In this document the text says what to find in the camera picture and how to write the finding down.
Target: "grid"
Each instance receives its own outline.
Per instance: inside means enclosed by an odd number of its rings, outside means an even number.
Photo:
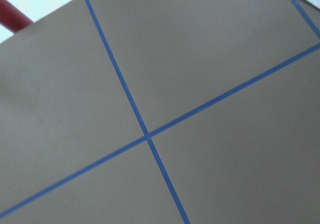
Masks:
[[[129,143],[128,145],[126,145],[126,146],[114,151],[113,153],[110,153],[110,154],[106,155],[105,157],[103,157],[103,158],[91,163],[90,165],[82,168],[81,170],[79,170],[79,171],[77,171],[77,172],[65,177],[64,179],[52,184],[51,186],[39,191],[38,193],[28,197],[27,199],[17,203],[16,205],[8,208],[5,211],[1,212],[0,213],[0,219],[4,218],[5,216],[7,216],[10,213],[13,213],[13,212],[17,211],[19,208],[21,208],[21,207],[33,202],[34,200],[42,197],[43,195],[48,194],[52,190],[59,188],[60,186],[68,183],[69,181],[79,177],[80,175],[92,170],[93,168],[95,168],[95,167],[107,162],[108,160],[110,160],[110,159],[112,159],[112,158],[124,153],[125,151],[127,151],[127,150],[129,150],[129,149],[131,149],[131,148],[133,148],[133,147],[135,147],[137,145],[139,145],[143,141],[147,141],[148,144],[149,144],[149,147],[150,147],[150,149],[152,151],[152,154],[153,154],[153,156],[154,156],[154,158],[155,158],[155,160],[156,160],[156,162],[158,164],[158,167],[159,167],[159,169],[160,169],[160,171],[161,171],[161,173],[163,175],[163,178],[164,178],[164,180],[165,180],[165,182],[167,184],[167,187],[168,187],[168,189],[169,189],[169,191],[170,191],[170,193],[171,193],[171,195],[172,195],[172,197],[173,197],[173,199],[174,199],[174,201],[176,203],[176,206],[177,206],[177,208],[178,208],[178,210],[179,210],[179,212],[180,212],[180,214],[182,216],[182,219],[184,220],[185,223],[190,223],[189,218],[187,216],[187,213],[185,212],[184,207],[183,207],[182,203],[180,202],[178,194],[175,191],[175,188],[174,188],[174,186],[173,186],[173,184],[172,184],[172,182],[170,180],[170,177],[169,177],[169,175],[168,175],[168,173],[166,171],[166,168],[165,168],[164,164],[162,163],[161,157],[159,156],[158,151],[157,151],[157,149],[156,149],[156,147],[155,147],[155,145],[153,143],[152,137],[154,137],[155,135],[157,135],[157,134],[159,134],[159,133],[161,133],[163,131],[168,130],[169,128],[179,124],[180,122],[185,121],[189,117],[191,117],[193,115],[196,115],[197,113],[201,112],[202,110],[205,110],[205,109],[211,107],[212,105],[224,100],[225,98],[228,98],[229,96],[241,91],[242,89],[244,89],[244,88],[246,88],[246,87],[248,87],[248,86],[250,86],[250,85],[252,85],[252,84],[254,84],[254,83],[256,83],[256,82],[258,82],[260,80],[262,80],[262,79],[264,79],[265,77],[277,72],[278,70],[281,70],[281,69],[285,68],[286,66],[294,63],[295,61],[300,60],[303,57],[311,54],[312,52],[320,49],[320,43],[318,43],[318,44],[314,45],[313,47],[311,47],[309,49],[306,49],[305,51],[293,56],[292,58],[290,58],[290,59],[288,59],[288,60],[286,60],[286,61],[284,61],[284,62],[282,62],[282,63],[280,63],[280,64],[278,64],[278,65],[276,65],[276,66],[274,66],[274,67],[272,67],[270,69],[268,69],[268,70],[266,70],[265,72],[263,72],[263,73],[255,76],[255,77],[249,79],[248,81],[243,82],[242,84],[240,84],[240,85],[238,85],[238,86],[226,91],[225,93],[223,93],[223,94],[221,94],[221,95],[209,100],[208,102],[206,102],[206,103],[204,103],[204,104],[202,104],[202,105],[190,110],[186,114],[184,114],[184,115],[182,115],[182,116],[170,121],[169,123],[157,128],[156,130],[154,130],[152,132],[149,132],[147,127],[146,127],[146,125],[145,125],[145,123],[144,123],[144,121],[143,121],[143,119],[142,119],[142,117],[141,117],[141,115],[140,115],[140,112],[139,112],[139,110],[137,108],[137,105],[135,104],[135,101],[134,101],[134,99],[133,99],[133,97],[131,95],[129,87],[127,86],[126,81],[125,81],[125,79],[124,79],[124,77],[123,77],[123,75],[122,75],[122,73],[120,71],[120,68],[118,67],[117,61],[113,56],[113,53],[112,53],[111,48],[110,48],[110,46],[108,44],[108,41],[107,41],[107,39],[106,39],[106,37],[105,37],[105,35],[104,35],[103,31],[102,31],[102,28],[101,28],[101,26],[99,24],[98,18],[95,15],[93,6],[91,5],[90,0],[85,0],[85,2],[86,2],[86,5],[87,5],[87,7],[89,9],[89,12],[90,12],[90,14],[92,16],[94,24],[95,24],[95,26],[97,28],[97,31],[98,31],[98,33],[100,35],[102,43],[104,44],[105,49],[106,49],[106,51],[107,51],[107,53],[109,55],[109,58],[110,58],[111,63],[113,65],[113,67],[114,67],[114,70],[115,70],[115,72],[116,72],[116,74],[117,74],[117,76],[118,76],[118,78],[120,80],[120,83],[121,83],[121,85],[122,85],[122,87],[123,87],[123,89],[125,91],[125,94],[126,94],[126,96],[128,98],[128,101],[129,101],[129,103],[130,103],[130,105],[131,105],[131,107],[132,107],[132,109],[133,109],[133,111],[135,113],[135,116],[136,116],[136,118],[137,118],[137,120],[139,122],[139,125],[140,125],[140,127],[141,127],[141,129],[143,131],[144,136],[139,138],[139,139],[137,139],[137,140],[135,140],[135,141],[133,141],[133,142],[131,142],[131,143]],[[312,31],[316,34],[316,36],[318,38],[320,38],[319,29],[312,22],[312,20],[309,18],[309,16],[306,14],[306,12],[303,10],[303,8],[300,6],[298,1],[297,0],[291,0],[291,2],[296,7],[296,9],[301,14],[301,16],[304,18],[304,20],[309,25],[309,27],[312,29]]]

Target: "blue line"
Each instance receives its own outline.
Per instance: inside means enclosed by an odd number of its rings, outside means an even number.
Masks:
[[[254,83],[256,83],[256,82],[258,82],[258,81],[260,81],[262,79],[264,79],[265,77],[267,77],[267,76],[269,76],[269,75],[271,75],[271,74],[283,69],[284,67],[286,67],[286,66],[292,64],[293,62],[295,62],[295,61],[297,61],[297,60],[299,60],[299,59],[311,54],[312,52],[314,52],[314,51],[316,51],[318,49],[320,49],[320,43],[316,44],[316,45],[312,46],[311,48],[301,52],[300,54],[297,54],[296,56],[293,56],[292,58],[290,58],[290,59],[288,59],[288,60],[286,60],[286,61],[284,61],[284,62],[282,62],[282,63],[280,63],[280,64],[278,64],[278,65],[276,65],[274,67],[272,67],[271,69],[268,69],[267,71],[265,71],[265,72],[255,76],[255,77],[253,77],[252,79],[250,79],[250,80],[248,80],[248,81],[246,81],[246,82],[234,87],[233,89],[231,89],[231,90],[229,90],[229,91],[227,91],[227,92],[215,97],[214,99],[212,99],[212,100],[210,100],[210,101],[208,101],[208,102],[206,102],[206,103],[194,108],[193,110],[191,110],[188,113],[178,117],[177,119],[175,119],[173,121],[170,121],[169,123],[159,127],[158,129],[152,131],[150,133],[150,136],[151,137],[155,136],[155,135],[157,135],[157,134],[159,134],[159,133],[161,133],[161,132],[163,132],[163,131],[171,128],[171,127],[173,127],[174,125],[179,124],[180,122],[188,119],[189,117],[191,117],[191,116],[193,116],[193,115],[195,115],[195,114],[197,114],[197,113],[209,108],[210,106],[220,102],[221,100],[224,100],[227,97],[239,92],[240,90],[243,90],[244,88],[246,88],[246,87],[248,87],[248,86],[250,86],[250,85],[252,85],[252,84],[254,84]]]
[[[8,208],[5,211],[1,212],[0,213],[0,219],[2,219],[5,216],[11,214],[12,212],[17,211],[21,207],[23,207],[23,206],[25,206],[25,205],[37,200],[38,198],[44,196],[45,194],[48,194],[49,192],[57,189],[58,187],[61,187],[62,185],[72,181],[73,179],[85,174],[86,172],[92,170],[93,168],[95,168],[95,167],[107,162],[108,160],[120,155],[121,153],[123,153],[123,152],[125,152],[125,151],[127,151],[127,150],[129,150],[129,149],[131,149],[133,147],[135,147],[136,145],[142,143],[145,140],[146,140],[145,137],[141,137],[141,138],[131,142],[130,144],[125,145],[124,147],[112,152],[111,154],[106,155],[105,157],[103,157],[103,158],[91,163],[90,165],[87,165],[86,167],[82,168],[81,170],[78,170],[77,172],[75,172],[75,173],[73,173],[73,174],[71,174],[71,175],[59,180],[58,182],[50,185],[49,187],[39,191],[38,193],[28,197],[27,199],[15,204],[14,206]]]
[[[303,19],[306,21],[306,23],[309,25],[309,27],[312,29],[312,31],[316,34],[316,36],[320,39],[320,31],[316,27],[316,25],[312,22],[310,17],[307,15],[305,10],[302,8],[302,6],[299,4],[297,0],[291,0],[295,8],[298,10],[298,12],[301,14]]]
[[[137,105],[136,105],[136,103],[135,103],[135,101],[134,101],[134,99],[133,99],[133,97],[131,95],[131,92],[130,92],[127,84],[126,84],[126,81],[125,81],[125,79],[124,79],[124,77],[123,77],[123,75],[122,75],[122,73],[120,71],[120,68],[119,68],[119,66],[117,64],[117,61],[114,58],[114,55],[113,55],[113,53],[111,51],[111,48],[110,48],[110,46],[108,44],[108,41],[107,41],[107,39],[106,39],[106,37],[104,35],[104,32],[103,32],[103,30],[102,30],[102,28],[100,26],[100,23],[99,23],[98,18],[97,18],[96,14],[95,14],[95,11],[93,10],[93,7],[92,7],[92,5],[90,3],[90,0],[85,0],[85,3],[86,3],[86,5],[87,5],[87,7],[88,7],[88,9],[90,11],[90,14],[92,16],[94,24],[95,24],[95,26],[96,26],[96,28],[97,28],[97,30],[99,32],[101,40],[102,40],[102,42],[103,42],[103,44],[105,46],[105,49],[106,49],[106,51],[107,51],[107,53],[109,55],[109,58],[111,60],[112,65],[114,67],[114,70],[115,70],[116,74],[118,75],[118,78],[119,78],[120,83],[121,83],[121,85],[123,87],[123,90],[124,90],[128,100],[129,100],[129,102],[131,104],[131,107],[132,107],[132,109],[134,111],[134,114],[135,114],[135,116],[136,116],[136,118],[138,120],[138,123],[139,123],[139,125],[140,125],[140,127],[141,127],[141,129],[142,129],[142,131],[143,131],[143,133],[145,135],[145,137],[146,137],[148,145],[149,145],[149,147],[150,147],[150,149],[152,151],[152,154],[153,154],[153,156],[154,156],[154,158],[156,160],[156,163],[157,163],[157,165],[158,165],[158,167],[159,167],[159,169],[160,169],[160,171],[162,173],[162,176],[164,177],[164,180],[165,180],[166,185],[167,185],[167,187],[168,187],[168,189],[169,189],[169,191],[170,191],[170,193],[171,193],[171,195],[173,197],[173,200],[176,203],[176,206],[177,206],[177,208],[178,208],[178,210],[180,212],[180,215],[181,215],[181,217],[182,217],[182,219],[183,219],[183,221],[185,223],[190,223],[189,218],[188,218],[188,216],[187,216],[187,214],[186,214],[186,212],[184,210],[184,207],[183,207],[183,205],[182,205],[182,203],[181,203],[181,201],[180,201],[180,199],[178,197],[178,194],[175,191],[175,188],[174,188],[174,186],[173,186],[173,184],[172,184],[172,182],[171,182],[171,180],[169,178],[169,175],[168,175],[168,173],[166,171],[166,168],[165,168],[163,162],[161,161],[159,153],[158,153],[158,151],[157,151],[157,149],[156,149],[156,147],[154,145],[154,142],[151,139],[151,136],[150,136],[150,134],[148,132],[148,129],[147,129],[142,117],[141,117],[139,109],[138,109],[138,107],[137,107]]]

